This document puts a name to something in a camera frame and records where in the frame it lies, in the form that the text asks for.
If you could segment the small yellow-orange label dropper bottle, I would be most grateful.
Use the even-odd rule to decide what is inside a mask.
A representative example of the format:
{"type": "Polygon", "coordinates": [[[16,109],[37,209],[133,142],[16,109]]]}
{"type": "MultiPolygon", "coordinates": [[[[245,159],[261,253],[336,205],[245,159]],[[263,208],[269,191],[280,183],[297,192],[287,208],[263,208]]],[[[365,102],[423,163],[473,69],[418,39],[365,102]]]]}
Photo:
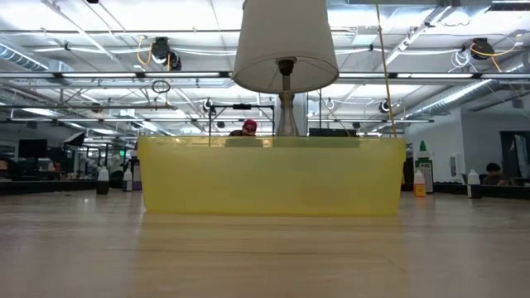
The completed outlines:
{"type": "Polygon", "coordinates": [[[420,169],[417,169],[414,175],[413,192],[417,198],[426,197],[426,181],[420,169]]]}

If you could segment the large green food coloring bottle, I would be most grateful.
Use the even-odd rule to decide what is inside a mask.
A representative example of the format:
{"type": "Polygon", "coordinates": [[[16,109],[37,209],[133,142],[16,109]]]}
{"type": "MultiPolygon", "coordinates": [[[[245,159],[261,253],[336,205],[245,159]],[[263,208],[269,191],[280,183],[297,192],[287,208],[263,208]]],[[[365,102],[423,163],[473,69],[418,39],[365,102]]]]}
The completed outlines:
{"type": "Polygon", "coordinates": [[[427,150],[426,143],[424,141],[420,142],[419,151],[417,152],[417,159],[415,161],[415,167],[423,174],[426,192],[428,194],[433,194],[433,162],[431,159],[431,154],[427,150]]]}

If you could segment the long ceiling light strip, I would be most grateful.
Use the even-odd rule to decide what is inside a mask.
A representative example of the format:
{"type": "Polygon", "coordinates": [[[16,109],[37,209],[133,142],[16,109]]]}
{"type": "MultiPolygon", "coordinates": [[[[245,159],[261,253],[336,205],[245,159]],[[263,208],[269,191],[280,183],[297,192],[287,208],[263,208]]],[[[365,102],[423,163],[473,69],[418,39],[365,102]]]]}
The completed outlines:
{"type": "Polygon", "coordinates": [[[340,73],[340,79],[530,79],[530,73],[340,73]]]}
{"type": "Polygon", "coordinates": [[[0,79],[171,79],[230,78],[231,73],[217,72],[0,72],[0,79]]]}

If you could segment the black monitor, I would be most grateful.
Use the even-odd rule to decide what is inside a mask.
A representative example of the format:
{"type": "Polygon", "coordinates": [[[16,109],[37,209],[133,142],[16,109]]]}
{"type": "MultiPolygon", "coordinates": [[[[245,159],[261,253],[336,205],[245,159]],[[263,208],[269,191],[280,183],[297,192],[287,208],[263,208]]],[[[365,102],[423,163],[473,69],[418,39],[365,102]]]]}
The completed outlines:
{"type": "Polygon", "coordinates": [[[46,139],[20,139],[18,142],[19,158],[44,158],[47,155],[46,139]]]}

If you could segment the silver table lamp white shade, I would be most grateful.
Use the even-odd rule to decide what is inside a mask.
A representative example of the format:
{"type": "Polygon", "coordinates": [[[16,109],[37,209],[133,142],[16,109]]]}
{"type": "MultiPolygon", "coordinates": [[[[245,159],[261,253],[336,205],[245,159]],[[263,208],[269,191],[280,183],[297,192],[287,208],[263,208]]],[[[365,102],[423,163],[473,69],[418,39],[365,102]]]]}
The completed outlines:
{"type": "Polygon", "coordinates": [[[339,75],[326,0],[244,0],[231,79],[279,96],[279,137],[300,134],[295,95],[322,89],[339,75]]]}

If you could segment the person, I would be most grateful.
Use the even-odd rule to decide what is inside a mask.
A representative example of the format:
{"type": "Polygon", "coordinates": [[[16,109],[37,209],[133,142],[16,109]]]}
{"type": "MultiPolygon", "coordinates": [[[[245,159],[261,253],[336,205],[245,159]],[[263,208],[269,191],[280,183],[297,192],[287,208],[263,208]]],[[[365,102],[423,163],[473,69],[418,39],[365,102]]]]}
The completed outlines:
{"type": "Polygon", "coordinates": [[[257,127],[258,124],[254,120],[247,119],[240,129],[233,130],[229,135],[231,137],[254,137],[257,127]]]}
{"type": "Polygon", "coordinates": [[[487,175],[483,178],[483,185],[510,186],[511,182],[503,174],[502,168],[497,163],[489,163],[486,166],[487,175]]]}

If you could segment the yellow translucent plastic bin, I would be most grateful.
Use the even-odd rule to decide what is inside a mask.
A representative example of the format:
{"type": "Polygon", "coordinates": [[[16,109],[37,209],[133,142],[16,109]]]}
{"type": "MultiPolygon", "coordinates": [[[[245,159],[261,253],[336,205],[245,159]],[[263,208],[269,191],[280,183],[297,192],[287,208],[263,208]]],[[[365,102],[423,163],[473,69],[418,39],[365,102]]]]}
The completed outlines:
{"type": "Polygon", "coordinates": [[[153,213],[394,215],[405,142],[378,137],[140,137],[153,213]]]}

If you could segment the black ventilated equipment box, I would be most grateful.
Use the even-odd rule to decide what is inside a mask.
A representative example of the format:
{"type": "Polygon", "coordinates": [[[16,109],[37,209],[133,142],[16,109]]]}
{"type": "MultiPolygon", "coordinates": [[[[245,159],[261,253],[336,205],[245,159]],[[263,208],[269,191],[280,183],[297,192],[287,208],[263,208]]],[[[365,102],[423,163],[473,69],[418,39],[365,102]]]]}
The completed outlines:
{"type": "Polygon", "coordinates": [[[309,129],[310,137],[357,137],[357,132],[350,129],[316,128],[309,129]]]}

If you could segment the silver ventilation duct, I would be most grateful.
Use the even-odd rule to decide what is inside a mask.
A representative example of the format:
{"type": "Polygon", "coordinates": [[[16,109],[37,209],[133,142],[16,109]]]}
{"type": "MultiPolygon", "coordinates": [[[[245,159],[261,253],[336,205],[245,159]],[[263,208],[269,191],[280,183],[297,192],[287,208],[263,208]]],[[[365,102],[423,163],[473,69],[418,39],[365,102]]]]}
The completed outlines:
{"type": "Polygon", "coordinates": [[[0,59],[11,62],[29,71],[41,72],[49,69],[47,65],[3,43],[0,43],[0,59]]]}
{"type": "Polygon", "coordinates": [[[424,113],[439,113],[473,101],[488,93],[496,92],[500,87],[498,79],[483,79],[480,82],[451,87],[408,110],[405,118],[414,118],[424,113]]]}

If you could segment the black metal station frame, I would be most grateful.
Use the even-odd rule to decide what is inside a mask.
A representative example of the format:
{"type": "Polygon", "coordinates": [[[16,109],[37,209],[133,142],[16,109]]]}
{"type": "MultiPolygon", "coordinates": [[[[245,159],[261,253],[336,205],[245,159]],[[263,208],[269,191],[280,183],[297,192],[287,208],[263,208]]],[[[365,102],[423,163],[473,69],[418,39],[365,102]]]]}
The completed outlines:
{"type": "Polygon", "coordinates": [[[220,111],[216,113],[216,116],[219,116],[226,108],[231,108],[233,110],[250,110],[253,108],[256,108],[258,111],[262,112],[263,115],[266,116],[266,118],[272,123],[272,135],[275,136],[275,128],[276,128],[276,112],[275,112],[275,106],[274,105],[264,105],[264,104],[250,104],[250,103],[234,103],[234,104],[213,104],[209,103],[208,106],[208,142],[209,146],[211,146],[211,138],[212,138],[212,123],[214,121],[213,118],[213,110],[216,108],[220,108],[220,111]],[[270,108],[272,110],[272,116],[269,116],[264,112],[265,108],[270,108]]]}

